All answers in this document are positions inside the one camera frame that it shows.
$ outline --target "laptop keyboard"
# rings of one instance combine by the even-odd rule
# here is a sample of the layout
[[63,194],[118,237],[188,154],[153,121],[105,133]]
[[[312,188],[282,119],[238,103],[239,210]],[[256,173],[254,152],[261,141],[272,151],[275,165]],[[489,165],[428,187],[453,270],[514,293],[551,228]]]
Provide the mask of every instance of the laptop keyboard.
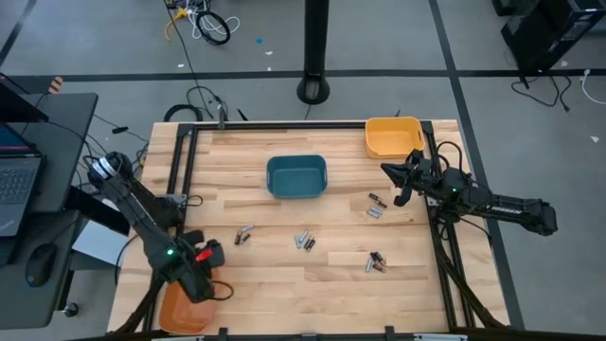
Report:
[[36,169],[0,168],[0,205],[22,204],[30,192]]

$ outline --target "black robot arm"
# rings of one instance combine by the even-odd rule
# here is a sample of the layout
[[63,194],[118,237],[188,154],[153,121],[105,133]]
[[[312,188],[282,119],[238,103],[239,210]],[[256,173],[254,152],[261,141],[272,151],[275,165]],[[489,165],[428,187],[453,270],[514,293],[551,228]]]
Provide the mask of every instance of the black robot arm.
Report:
[[456,223],[460,217],[471,214],[520,224],[543,236],[558,230],[556,211],[549,203],[541,199],[493,194],[472,180],[470,174],[448,164],[440,173],[437,162],[439,160],[426,159],[421,151],[414,150],[404,164],[381,164],[394,185],[401,188],[401,194],[394,200],[395,206],[404,206],[414,190],[437,201],[439,217],[449,223]]
[[175,237],[168,233],[170,227],[183,229],[182,205],[148,191],[133,177],[131,161],[121,153],[94,160],[89,164],[88,178],[136,231],[151,269],[162,281],[179,281],[194,303],[214,298],[211,268],[223,265],[223,250],[216,241],[196,248],[196,243],[204,241],[202,231]]

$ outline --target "computer tower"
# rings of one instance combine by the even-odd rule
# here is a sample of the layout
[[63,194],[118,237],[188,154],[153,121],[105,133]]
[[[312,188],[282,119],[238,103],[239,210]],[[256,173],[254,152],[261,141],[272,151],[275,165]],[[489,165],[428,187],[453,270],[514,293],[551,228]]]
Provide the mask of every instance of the computer tower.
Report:
[[501,29],[520,70],[544,72],[606,14],[606,0],[526,0]]

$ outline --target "laptop screen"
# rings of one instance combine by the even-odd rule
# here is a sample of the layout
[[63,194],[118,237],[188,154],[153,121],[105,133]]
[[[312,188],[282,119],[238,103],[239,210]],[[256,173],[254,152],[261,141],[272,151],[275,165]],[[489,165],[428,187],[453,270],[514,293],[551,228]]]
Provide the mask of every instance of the laptop screen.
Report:
[[33,150],[25,140],[11,128],[0,123],[0,154],[31,153]]

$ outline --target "teal bowl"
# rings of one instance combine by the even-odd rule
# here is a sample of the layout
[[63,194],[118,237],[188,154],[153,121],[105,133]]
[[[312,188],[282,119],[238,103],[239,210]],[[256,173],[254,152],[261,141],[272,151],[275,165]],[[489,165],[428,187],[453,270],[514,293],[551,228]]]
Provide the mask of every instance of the teal bowl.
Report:
[[320,155],[275,156],[267,162],[267,189],[276,198],[316,198],[329,179]]

